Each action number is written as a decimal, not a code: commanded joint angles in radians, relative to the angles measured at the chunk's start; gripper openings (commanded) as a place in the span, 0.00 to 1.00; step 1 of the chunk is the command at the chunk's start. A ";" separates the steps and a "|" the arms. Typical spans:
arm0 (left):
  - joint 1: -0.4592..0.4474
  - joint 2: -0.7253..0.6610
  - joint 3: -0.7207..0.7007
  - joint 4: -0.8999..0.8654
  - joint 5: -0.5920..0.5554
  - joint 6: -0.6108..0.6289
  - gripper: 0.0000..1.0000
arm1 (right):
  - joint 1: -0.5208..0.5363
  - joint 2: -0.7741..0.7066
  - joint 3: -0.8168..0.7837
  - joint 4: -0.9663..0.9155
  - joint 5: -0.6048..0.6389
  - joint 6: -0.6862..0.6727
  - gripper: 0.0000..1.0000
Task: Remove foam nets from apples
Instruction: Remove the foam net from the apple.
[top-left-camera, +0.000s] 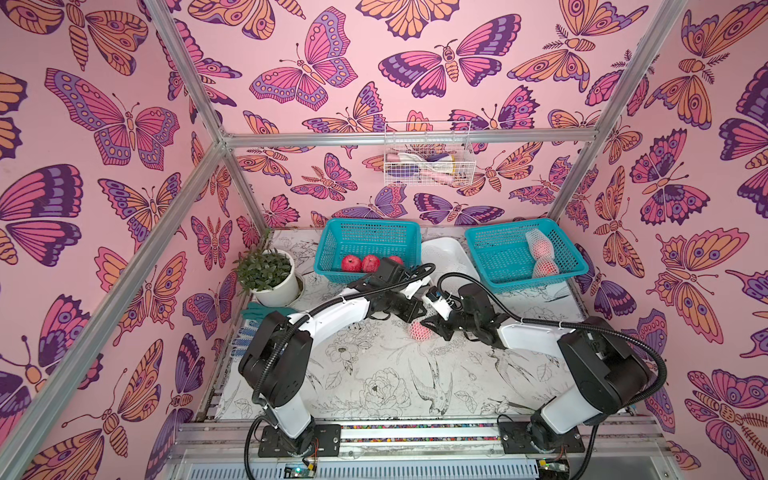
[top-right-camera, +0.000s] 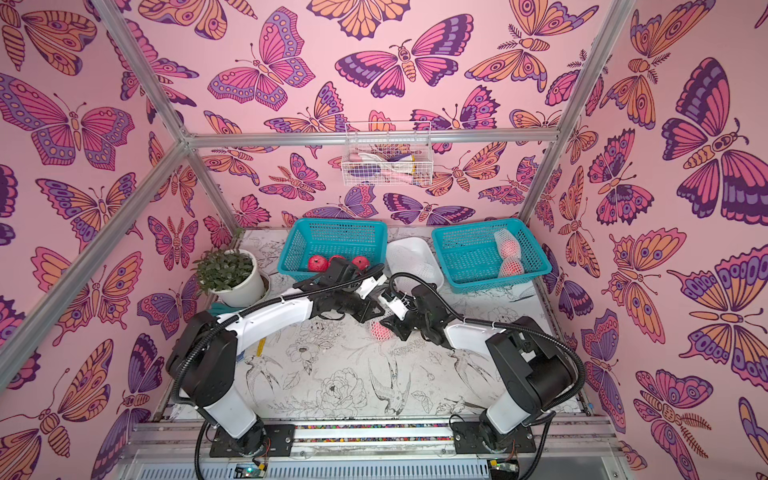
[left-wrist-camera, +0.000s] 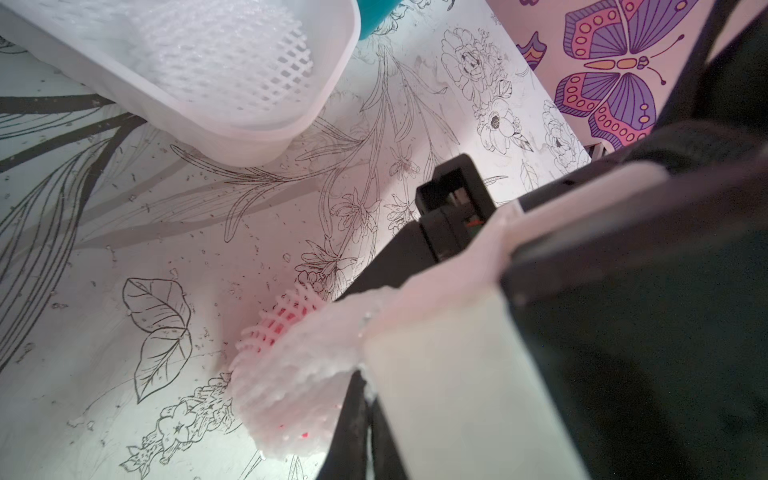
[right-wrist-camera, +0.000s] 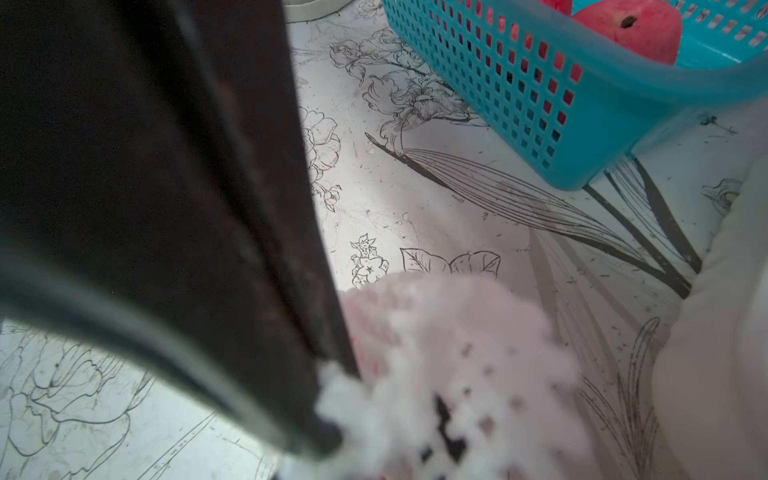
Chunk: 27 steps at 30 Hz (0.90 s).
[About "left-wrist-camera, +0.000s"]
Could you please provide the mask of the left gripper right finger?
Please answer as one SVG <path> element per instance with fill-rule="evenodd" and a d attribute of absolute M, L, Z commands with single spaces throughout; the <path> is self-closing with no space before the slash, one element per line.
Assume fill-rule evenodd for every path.
<path fill-rule="evenodd" d="M 407 480 L 408 475 L 401 462 L 394 438 L 379 400 L 370 409 L 369 459 L 372 461 L 373 478 L 376 480 Z"/>

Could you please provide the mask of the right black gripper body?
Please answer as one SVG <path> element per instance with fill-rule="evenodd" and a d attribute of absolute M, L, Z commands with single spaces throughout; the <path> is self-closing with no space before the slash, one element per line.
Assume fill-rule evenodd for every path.
<path fill-rule="evenodd" d="M 410 277 L 464 251 L 496 206 L 472 158 L 461 154 L 437 166 L 416 189 L 419 218 L 408 221 L 375 256 L 342 299 L 380 287 L 402 286 Z"/>

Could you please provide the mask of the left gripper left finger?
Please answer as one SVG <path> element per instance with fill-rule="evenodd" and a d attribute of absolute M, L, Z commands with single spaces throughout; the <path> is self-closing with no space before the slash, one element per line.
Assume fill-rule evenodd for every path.
<path fill-rule="evenodd" d="M 339 420 L 317 480 L 363 480 L 367 468 L 368 404 L 365 380 L 356 371 L 349 382 Z"/>

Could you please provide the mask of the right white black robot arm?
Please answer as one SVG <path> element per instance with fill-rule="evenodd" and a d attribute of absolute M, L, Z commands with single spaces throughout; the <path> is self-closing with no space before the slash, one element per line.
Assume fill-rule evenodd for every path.
<path fill-rule="evenodd" d="M 458 156 L 347 290 L 393 287 L 322 479 L 767 475 L 767 15 L 716 2 L 648 137 L 493 208 Z"/>

